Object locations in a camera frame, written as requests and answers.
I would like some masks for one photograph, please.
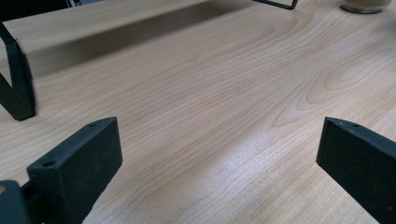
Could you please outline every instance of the light wood surface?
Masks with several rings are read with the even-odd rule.
[[[396,139],[396,6],[182,2],[48,48],[30,40],[39,23],[6,22],[24,34],[38,115],[0,110],[0,179],[23,184],[31,162],[117,116],[124,163],[85,223],[375,223],[315,159],[326,116]]]
[[[205,1],[207,0],[107,0],[8,21],[7,26],[25,50],[30,51],[108,32],[131,22]]]

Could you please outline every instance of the screw hole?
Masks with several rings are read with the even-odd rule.
[[[46,162],[43,163],[43,166],[44,166],[44,167],[50,167],[50,166],[52,166],[53,164],[55,164],[55,161],[46,161]]]

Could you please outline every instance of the wood grain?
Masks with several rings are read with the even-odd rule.
[[[0,111],[0,179],[23,184],[28,164],[117,116],[124,163],[84,223],[375,223],[315,159],[326,116],[396,139],[396,7],[184,4],[50,57],[37,57],[45,41],[23,40],[38,115]],[[42,35],[14,22],[16,37]],[[81,44],[104,43],[84,57],[93,49]]]

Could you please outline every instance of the cup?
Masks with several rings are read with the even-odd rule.
[[[392,0],[341,0],[341,8],[346,11],[374,14],[380,13]]]

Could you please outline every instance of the black metal frame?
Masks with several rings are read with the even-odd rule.
[[[35,92],[28,62],[2,22],[0,36],[6,44],[12,81],[11,87],[0,73],[0,104],[15,120],[29,119],[35,115]]]
[[[297,3],[298,3],[298,0],[293,0],[293,2],[291,3],[291,6],[288,6],[288,5],[285,5],[285,4],[281,4],[281,3],[273,2],[273,1],[269,1],[269,0],[253,0],[253,1],[255,1],[255,2],[260,2],[260,3],[264,3],[264,4],[267,4],[267,5],[274,6],[274,7],[285,8],[285,9],[287,9],[287,10],[293,10],[293,9],[295,9],[296,6],[297,6]]]

